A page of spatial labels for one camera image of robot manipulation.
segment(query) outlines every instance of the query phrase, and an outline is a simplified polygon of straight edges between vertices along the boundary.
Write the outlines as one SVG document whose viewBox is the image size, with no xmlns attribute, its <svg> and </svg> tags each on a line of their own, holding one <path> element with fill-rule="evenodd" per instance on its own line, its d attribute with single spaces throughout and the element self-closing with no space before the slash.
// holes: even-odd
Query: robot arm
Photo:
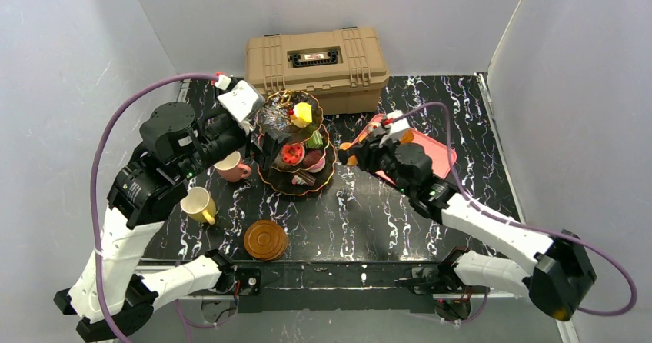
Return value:
<svg viewBox="0 0 652 343">
<path fill-rule="evenodd" d="M 392 120 L 401 115 L 400 111 L 388 114 L 379 126 L 368 129 L 364 140 L 343 145 L 338 152 L 340 161 L 370 173 L 383 171 L 417 213 L 463 231 L 507 256 L 492 258 L 456 249 L 434 275 L 413 276 L 418 276 L 419 282 L 444 283 L 451 291 L 483 285 L 527 295 L 547 315 L 569 320 L 596 279 L 584 247 L 494 221 L 485 213 L 497 212 L 471 207 L 455 185 L 432 172 L 432 160 L 422 146 L 401 143 L 408 123 Z M 564 234 L 577 237 L 568 231 Z M 397 284 L 414 285 L 414 281 L 399 280 Z"/>
<path fill-rule="evenodd" d="M 95 252 L 102 255 L 108 310 L 126 335 L 142 327 L 161 306 L 202 289 L 226 291 L 238 277 L 232 261 L 219 251 L 159 273 L 134 273 L 154 234 L 188 194 L 188 179 L 245 146 L 266 168 L 289 139 L 280 132 L 269 132 L 262 147 L 251 142 L 248 119 L 264 99 L 245 81 L 219 78 L 216 87 L 223 93 L 207 116 L 196 119 L 188 104 L 169 102 L 156 108 L 140 127 L 143 141 L 108 194 L 101 250 L 91 254 L 71 288 L 55 295 L 64 314 L 80 317 L 77 332 L 85 341 L 115 337 L 98 301 Z"/>
</svg>

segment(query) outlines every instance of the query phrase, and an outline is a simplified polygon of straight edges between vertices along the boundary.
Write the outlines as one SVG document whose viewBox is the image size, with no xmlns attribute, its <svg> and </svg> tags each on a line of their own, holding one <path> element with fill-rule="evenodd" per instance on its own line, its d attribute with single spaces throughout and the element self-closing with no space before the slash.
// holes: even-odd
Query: gray floor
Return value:
<svg viewBox="0 0 652 343">
<path fill-rule="evenodd" d="M 183 301 L 184 313 L 203 321 L 199 301 Z M 455 328 L 402 311 L 280 311 L 234 316 L 218 330 L 192 329 L 193 342 L 384 343 L 473 342 L 558 343 L 557 325 L 532 304 L 491 298 L 482 316 Z M 134 343 L 185 342 L 185 332 L 172 305 L 154 314 Z"/>
</svg>

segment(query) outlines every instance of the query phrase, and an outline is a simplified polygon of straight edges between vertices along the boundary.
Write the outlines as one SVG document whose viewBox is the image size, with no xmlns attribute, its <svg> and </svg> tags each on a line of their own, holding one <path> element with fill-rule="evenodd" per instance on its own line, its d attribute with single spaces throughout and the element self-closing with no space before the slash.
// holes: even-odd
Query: pink mug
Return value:
<svg viewBox="0 0 652 343">
<path fill-rule="evenodd" d="M 240 152 L 235 151 L 217 164 L 213 165 L 218 174 L 226 181 L 235 183 L 251 175 L 251 168 L 242 163 Z"/>
</svg>

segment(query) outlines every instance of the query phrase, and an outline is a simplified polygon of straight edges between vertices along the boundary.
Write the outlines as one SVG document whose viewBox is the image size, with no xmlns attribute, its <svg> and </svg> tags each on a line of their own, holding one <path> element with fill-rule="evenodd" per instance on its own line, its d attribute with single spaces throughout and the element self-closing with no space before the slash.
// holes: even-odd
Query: wooden coaster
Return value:
<svg viewBox="0 0 652 343">
<path fill-rule="evenodd" d="M 244 234 L 244 248 L 261 261 L 278 260 L 288 247 L 288 235 L 283 228 L 269 220 L 255 222 Z"/>
</svg>

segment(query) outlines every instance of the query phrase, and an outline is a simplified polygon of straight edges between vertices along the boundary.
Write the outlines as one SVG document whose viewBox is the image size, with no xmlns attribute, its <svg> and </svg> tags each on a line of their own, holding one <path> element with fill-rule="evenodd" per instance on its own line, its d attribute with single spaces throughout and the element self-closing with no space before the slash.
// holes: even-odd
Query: mug handle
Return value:
<svg viewBox="0 0 652 343">
<path fill-rule="evenodd" d="M 208 224 L 215 225 L 215 218 L 212 217 L 211 214 L 208 213 L 208 210 L 202 211 L 201 214 L 204 216 L 206 221 L 208 221 Z"/>
<path fill-rule="evenodd" d="M 241 178 L 243 178 L 243 179 L 248 178 L 249 175 L 251 175 L 251 168 L 249 166 L 247 166 L 245 164 L 240 164 L 240 165 L 238 165 L 238 167 L 240 168 L 240 170 L 242 170 Z"/>
</svg>

